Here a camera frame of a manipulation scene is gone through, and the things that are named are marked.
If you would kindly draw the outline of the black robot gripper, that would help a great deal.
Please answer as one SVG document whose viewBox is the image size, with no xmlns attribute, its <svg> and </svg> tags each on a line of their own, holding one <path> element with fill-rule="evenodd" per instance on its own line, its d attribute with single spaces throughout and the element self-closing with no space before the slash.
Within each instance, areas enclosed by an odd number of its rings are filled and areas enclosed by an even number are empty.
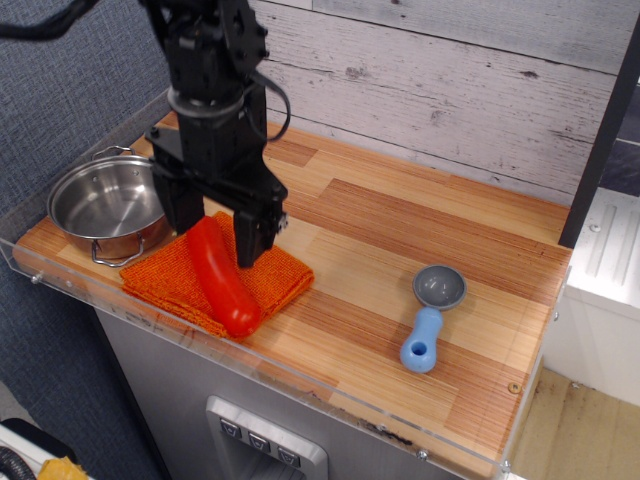
<svg viewBox="0 0 640 480">
<path fill-rule="evenodd" d="M 226 117 L 180 114 L 177 130 L 152 127 L 153 181 L 169 225 L 182 235 L 204 216 L 205 197 L 235 211 L 237 264 L 250 268 L 287 225 L 288 191 L 263 160 L 268 142 L 264 107 L 242 107 Z"/>
</svg>

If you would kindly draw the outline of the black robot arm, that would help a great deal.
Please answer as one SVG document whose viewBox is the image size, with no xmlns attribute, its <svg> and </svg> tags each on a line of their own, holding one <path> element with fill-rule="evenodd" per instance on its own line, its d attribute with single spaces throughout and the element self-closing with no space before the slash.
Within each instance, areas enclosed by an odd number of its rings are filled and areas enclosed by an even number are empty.
<svg viewBox="0 0 640 480">
<path fill-rule="evenodd" d="M 233 211 L 237 264 L 251 267 L 285 226 L 288 191 L 266 166 L 266 92 L 258 70 L 267 29 L 245 1 L 146 1 L 170 74 L 175 130 L 153 127 L 154 186 L 173 230 L 204 215 L 204 201 Z"/>
</svg>

